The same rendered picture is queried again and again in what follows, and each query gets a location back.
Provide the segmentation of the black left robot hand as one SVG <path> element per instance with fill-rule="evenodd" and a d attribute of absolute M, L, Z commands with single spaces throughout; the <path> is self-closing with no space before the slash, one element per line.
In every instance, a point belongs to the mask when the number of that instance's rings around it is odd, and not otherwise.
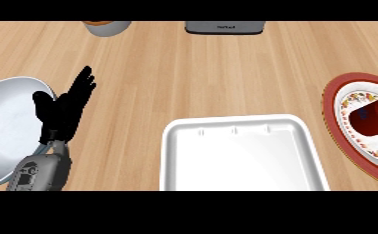
<path fill-rule="evenodd" d="M 43 123 L 42 144 L 55 140 L 68 142 L 73 139 L 95 88 L 92 68 L 86 66 L 77 75 L 68 92 L 62 93 L 57 99 L 43 91 L 33 94 L 36 115 Z"/>

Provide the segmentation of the plain white round plate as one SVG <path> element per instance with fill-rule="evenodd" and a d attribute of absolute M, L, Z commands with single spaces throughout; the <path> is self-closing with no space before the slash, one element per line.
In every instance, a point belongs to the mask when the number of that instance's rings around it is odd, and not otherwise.
<path fill-rule="evenodd" d="M 49 150 L 40 143 L 43 123 L 36 116 L 36 91 L 57 98 L 49 85 L 33 77 L 0 80 L 0 185 L 9 181 L 21 160 Z"/>

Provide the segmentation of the white rectangular tray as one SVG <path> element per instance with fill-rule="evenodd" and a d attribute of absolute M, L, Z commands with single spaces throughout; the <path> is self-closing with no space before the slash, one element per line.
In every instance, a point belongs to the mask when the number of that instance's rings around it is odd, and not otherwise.
<path fill-rule="evenodd" d="M 327 191 L 316 147 L 291 114 L 188 118 L 163 132 L 163 191 Z"/>

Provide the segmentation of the white floral rimmed plate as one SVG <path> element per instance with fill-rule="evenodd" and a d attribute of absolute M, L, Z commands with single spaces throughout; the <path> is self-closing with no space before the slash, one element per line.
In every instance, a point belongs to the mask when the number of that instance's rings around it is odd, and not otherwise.
<path fill-rule="evenodd" d="M 375 101 L 378 101 L 378 84 L 352 82 L 337 92 L 334 110 L 339 127 L 352 148 L 374 165 L 378 165 L 378 135 L 365 136 L 355 130 L 349 121 L 350 113 Z"/>

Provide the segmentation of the grey round container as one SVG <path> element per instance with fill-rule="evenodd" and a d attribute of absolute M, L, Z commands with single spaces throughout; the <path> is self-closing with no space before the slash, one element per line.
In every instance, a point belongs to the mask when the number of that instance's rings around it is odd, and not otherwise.
<path fill-rule="evenodd" d="M 98 37 L 119 35 L 130 26 L 130 21 L 85 21 L 89 32 Z"/>

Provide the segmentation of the grey boxy appliance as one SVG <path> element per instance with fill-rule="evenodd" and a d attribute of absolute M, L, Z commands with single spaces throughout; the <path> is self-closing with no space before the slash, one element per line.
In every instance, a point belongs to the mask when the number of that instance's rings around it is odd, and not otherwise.
<path fill-rule="evenodd" d="M 185 29 L 191 34 L 254 35 L 265 29 L 265 21 L 186 21 Z"/>

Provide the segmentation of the red oval placemat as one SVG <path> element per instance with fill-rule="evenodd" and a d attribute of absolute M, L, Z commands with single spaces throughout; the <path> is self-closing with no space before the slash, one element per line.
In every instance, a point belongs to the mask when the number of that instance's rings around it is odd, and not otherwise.
<path fill-rule="evenodd" d="M 343 154 L 356 167 L 378 181 L 378 165 L 362 155 L 352 141 L 347 139 L 337 121 L 337 94 L 349 84 L 367 82 L 378 85 L 378 76 L 368 73 L 352 72 L 337 76 L 327 84 L 322 93 L 322 117 L 328 133 Z"/>

